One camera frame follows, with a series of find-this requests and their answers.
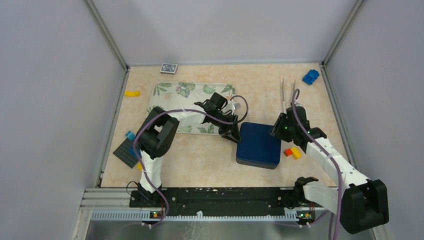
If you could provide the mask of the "dark blue box lid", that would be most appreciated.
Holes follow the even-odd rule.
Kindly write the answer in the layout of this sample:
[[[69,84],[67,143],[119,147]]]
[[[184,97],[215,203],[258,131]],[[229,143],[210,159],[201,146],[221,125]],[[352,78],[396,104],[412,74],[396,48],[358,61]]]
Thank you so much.
[[[281,158],[281,140],[272,136],[271,125],[244,122],[240,126],[241,142],[237,144],[236,158],[252,161],[278,161]]]

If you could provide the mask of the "silver metal tongs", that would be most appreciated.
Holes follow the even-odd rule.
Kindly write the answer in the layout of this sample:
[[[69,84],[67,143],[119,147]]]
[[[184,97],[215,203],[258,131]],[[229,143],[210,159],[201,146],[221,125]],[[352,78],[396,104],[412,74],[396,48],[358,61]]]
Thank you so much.
[[[296,90],[296,80],[293,80],[289,83],[285,83],[285,79],[283,78],[280,83],[280,91],[281,91],[281,102],[282,102],[282,111],[284,113],[287,112],[287,109],[290,108],[293,103],[293,94]]]

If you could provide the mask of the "blue chocolate box with insert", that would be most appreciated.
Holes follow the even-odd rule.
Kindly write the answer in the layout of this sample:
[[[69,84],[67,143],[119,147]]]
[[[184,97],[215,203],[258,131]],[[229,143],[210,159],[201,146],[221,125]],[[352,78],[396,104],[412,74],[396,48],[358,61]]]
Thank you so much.
[[[236,158],[236,162],[240,165],[257,167],[262,169],[274,170],[280,164],[280,160],[277,161],[253,161],[249,159]]]

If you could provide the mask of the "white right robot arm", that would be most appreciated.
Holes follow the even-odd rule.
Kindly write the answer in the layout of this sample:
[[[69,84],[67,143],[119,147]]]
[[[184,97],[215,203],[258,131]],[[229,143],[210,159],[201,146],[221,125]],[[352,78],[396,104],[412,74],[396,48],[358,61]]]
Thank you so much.
[[[297,205],[307,206],[314,202],[326,208],[350,234],[389,222],[386,185],[352,166],[320,128],[310,126],[304,107],[293,106],[280,113],[270,135],[300,147],[337,186],[331,188],[315,177],[299,177],[293,192]]]

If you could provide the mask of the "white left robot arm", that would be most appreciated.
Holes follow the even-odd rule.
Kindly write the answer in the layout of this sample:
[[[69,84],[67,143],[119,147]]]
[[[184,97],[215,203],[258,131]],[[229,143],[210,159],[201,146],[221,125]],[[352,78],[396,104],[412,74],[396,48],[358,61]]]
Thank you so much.
[[[154,107],[133,140],[133,152],[141,165],[141,178],[137,189],[141,200],[149,207],[160,202],[163,156],[169,151],[179,129],[197,124],[212,124],[218,134],[231,142],[240,143],[239,123],[242,118],[235,113],[230,99],[213,93],[209,99],[197,101],[189,107],[164,110]]]

